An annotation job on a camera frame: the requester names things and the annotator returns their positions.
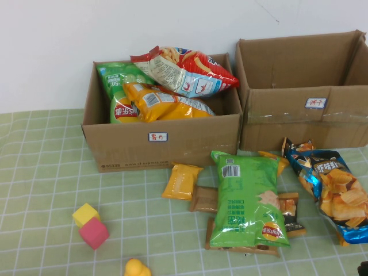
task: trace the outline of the green checkered tablecloth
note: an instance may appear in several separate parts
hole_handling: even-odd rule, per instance
[[[83,110],[0,114],[0,276],[123,275],[141,259],[153,276],[357,275],[367,245],[341,247],[291,168],[279,191],[297,191],[307,228],[281,258],[206,251],[211,214],[188,212],[186,201],[161,198],[170,170],[99,174],[82,135]],[[368,147],[339,150],[368,190]],[[217,186],[206,167],[198,185]],[[95,207],[110,238],[93,251],[72,213]]]

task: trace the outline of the small yellow snack packet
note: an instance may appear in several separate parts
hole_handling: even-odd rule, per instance
[[[263,157],[270,157],[270,158],[280,158],[280,161],[278,162],[278,169],[277,169],[277,176],[279,177],[282,171],[289,165],[289,161],[281,156],[274,155],[267,151],[259,151],[258,152],[260,156]]]
[[[163,86],[124,83],[123,88],[145,122],[215,116],[204,102],[178,96]]]
[[[203,168],[193,165],[173,164],[173,172],[171,173],[171,177],[162,197],[176,198],[178,200],[191,200],[198,174],[203,170]]]

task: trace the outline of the rubber duck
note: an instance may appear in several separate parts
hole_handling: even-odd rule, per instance
[[[151,271],[138,259],[128,260],[124,276],[151,276]]]

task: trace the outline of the biscuit package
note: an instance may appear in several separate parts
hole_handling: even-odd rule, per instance
[[[285,138],[282,152],[338,235],[347,243],[368,243],[367,193],[337,151],[313,148]]]
[[[211,57],[182,48],[156,46],[131,61],[164,87],[188,98],[205,97],[239,81]]]
[[[110,99],[115,93],[124,93],[123,83],[140,82],[155,84],[155,81],[142,72],[133,63],[109,62],[96,65],[98,75],[101,78],[103,89]]]
[[[267,151],[259,151],[258,154],[263,157],[270,157],[270,158],[280,158],[280,161],[278,163],[278,170],[277,170],[277,176],[279,177],[282,171],[289,165],[289,161],[284,158],[277,155],[274,155]]]
[[[217,188],[196,186],[190,202],[189,211],[217,213]],[[283,215],[287,237],[306,234],[306,229],[297,221],[298,193],[278,194],[280,211]]]
[[[204,102],[180,97],[163,86],[126,83],[123,88],[145,122],[215,116]]]
[[[176,198],[178,200],[191,200],[194,185],[198,174],[203,168],[173,163],[171,177],[162,197]]]
[[[212,247],[289,247],[277,196],[279,158],[212,151],[219,178]]]
[[[266,254],[266,255],[273,255],[276,257],[280,257],[278,253],[278,248],[275,246],[265,246],[259,244],[254,247],[214,247],[210,245],[210,239],[212,235],[212,231],[214,228],[214,220],[213,218],[208,219],[207,223],[207,233],[206,233],[206,242],[205,242],[205,249],[207,250],[226,250],[232,252],[239,252],[245,254]]]

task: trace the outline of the cardboard box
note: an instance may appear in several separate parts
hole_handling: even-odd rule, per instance
[[[240,40],[235,62],[242,150],[280,150],[285,136],[317,148],[368,143],[364,33]]]
[[[231,72],[228,54],[211,57]],[[166,168],[171,162],[206,166],[213,164],[212,150],[236,154],[242,108],[235,88],[204,99],[215,117],[109,124],[110,101],[95,65],[82,130],[99,172]]]

